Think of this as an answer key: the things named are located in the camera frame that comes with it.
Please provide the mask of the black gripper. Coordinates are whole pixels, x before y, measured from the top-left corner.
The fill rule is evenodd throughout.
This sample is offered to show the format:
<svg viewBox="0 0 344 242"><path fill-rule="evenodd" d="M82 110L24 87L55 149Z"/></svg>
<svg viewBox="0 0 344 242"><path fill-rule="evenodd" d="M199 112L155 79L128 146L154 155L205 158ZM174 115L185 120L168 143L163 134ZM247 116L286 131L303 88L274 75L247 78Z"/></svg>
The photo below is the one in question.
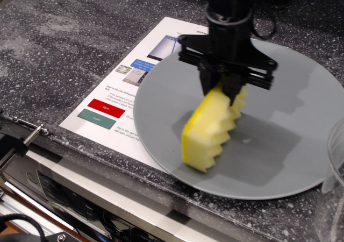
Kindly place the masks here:
<svg viewBox="0 0 344 242"><path fill-rule="evenodd" d="M205 16L209 33L178 38L180 60L198 67L204 96L222 77L230 105L247 83L271 87L277 62L256 49L250 39L257 33L255 8L263 4L264 0L208 0Z"/></svg>

